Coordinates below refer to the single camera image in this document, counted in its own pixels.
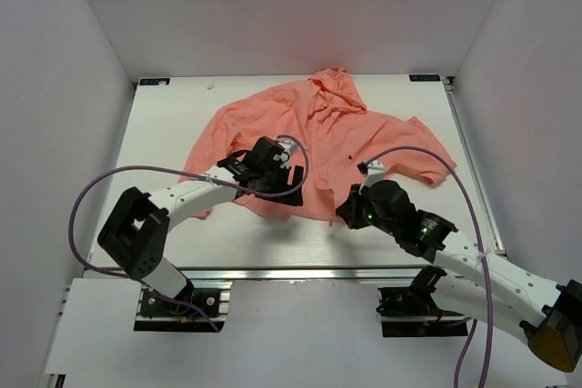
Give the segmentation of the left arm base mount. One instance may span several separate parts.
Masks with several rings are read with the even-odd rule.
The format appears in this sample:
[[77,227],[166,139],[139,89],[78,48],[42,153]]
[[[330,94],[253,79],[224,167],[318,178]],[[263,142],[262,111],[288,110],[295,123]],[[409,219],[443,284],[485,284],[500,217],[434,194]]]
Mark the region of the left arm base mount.
[[142,286],[134,331],[149,333],[219,333],[228,313],[231,282],[193,281],[192,293],[171,303]]

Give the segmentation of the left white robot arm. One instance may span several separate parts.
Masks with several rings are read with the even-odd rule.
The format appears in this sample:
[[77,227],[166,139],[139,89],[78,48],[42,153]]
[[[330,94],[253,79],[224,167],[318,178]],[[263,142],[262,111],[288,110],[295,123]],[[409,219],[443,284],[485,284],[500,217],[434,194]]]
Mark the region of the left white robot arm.
[[290,135],[259,138],[249,150],[234,152],[202,174],[153,192],[126,189],[107,217],[97,242],[133,281],[161,296],[173,314],[186,312],[194,286],[165,257],[169,233],[183,221],[245,195],[298,207],[307,164],[291,159],[305,147]]

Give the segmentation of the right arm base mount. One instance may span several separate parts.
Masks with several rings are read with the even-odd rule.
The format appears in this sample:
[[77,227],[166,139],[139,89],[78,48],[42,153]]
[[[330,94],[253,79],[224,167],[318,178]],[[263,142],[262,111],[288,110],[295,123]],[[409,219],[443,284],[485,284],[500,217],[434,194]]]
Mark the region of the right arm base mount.
[[433,293],[447,273],[435,266],[425,266],[407,286],[385,286],[378,289],[380,316],[384,338],[429,338],[467,336],[468,318],[440,309]]

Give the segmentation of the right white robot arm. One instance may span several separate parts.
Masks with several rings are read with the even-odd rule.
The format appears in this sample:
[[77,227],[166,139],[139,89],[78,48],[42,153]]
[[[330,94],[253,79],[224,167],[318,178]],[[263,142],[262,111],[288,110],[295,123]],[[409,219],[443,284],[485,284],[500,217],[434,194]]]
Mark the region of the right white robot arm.
[[579,282],[557,284],[502,257],[482,255],[448,220],[416,209],[393,181],[352,185],[336,215],[351,229],[373,226],[394,237],[408,254],[491,291],[494,308],[484,313],[493,316],[498,328],[524,340],[538,359],[554,369],[563,373],[576,369],[581,357]]

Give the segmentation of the salmon pink jacket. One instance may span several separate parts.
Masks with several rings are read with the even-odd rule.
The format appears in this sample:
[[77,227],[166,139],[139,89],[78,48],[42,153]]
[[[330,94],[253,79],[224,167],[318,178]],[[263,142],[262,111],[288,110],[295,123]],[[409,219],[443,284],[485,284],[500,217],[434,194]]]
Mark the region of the salmon pink jacket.
[[417,118],[401,120],[369,110],[343,67],[321,70],[305,80],[276,85],[220,108],[194,144],[185,171],[201,174],[229,154],[248,150],[261,136],[290,134],[306,148],[309,176],[304,204],[291,207],[244,195],[237,203],[268,219],[296,215],[331,222],[360,181],[357,163],[387,150],[389,173],[429,185],[441,184],[456,164]]

